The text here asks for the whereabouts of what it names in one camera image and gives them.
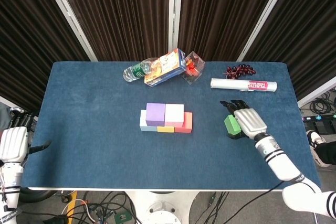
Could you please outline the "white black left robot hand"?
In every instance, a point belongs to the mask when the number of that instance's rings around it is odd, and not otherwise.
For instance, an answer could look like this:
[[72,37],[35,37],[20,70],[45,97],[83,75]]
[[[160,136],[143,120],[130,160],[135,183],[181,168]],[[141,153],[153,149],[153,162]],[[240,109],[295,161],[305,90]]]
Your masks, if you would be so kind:
[[22,163],[28,155],[45,150],[51,141],[40,146],[32,145],[32,125],[35,113],[14,111],[8,128],[1,136],[1,161],[3,163]]

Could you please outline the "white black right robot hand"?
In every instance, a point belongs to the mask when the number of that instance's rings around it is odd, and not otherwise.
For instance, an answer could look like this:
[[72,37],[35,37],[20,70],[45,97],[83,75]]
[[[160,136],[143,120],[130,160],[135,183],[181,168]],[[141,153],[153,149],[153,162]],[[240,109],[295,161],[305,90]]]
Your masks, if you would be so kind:
[[243,100],[220,101],[229,115],[224,120],[227,135],[231,139],[247,137],[255,140],[266,135],[267,125],[259,114]]

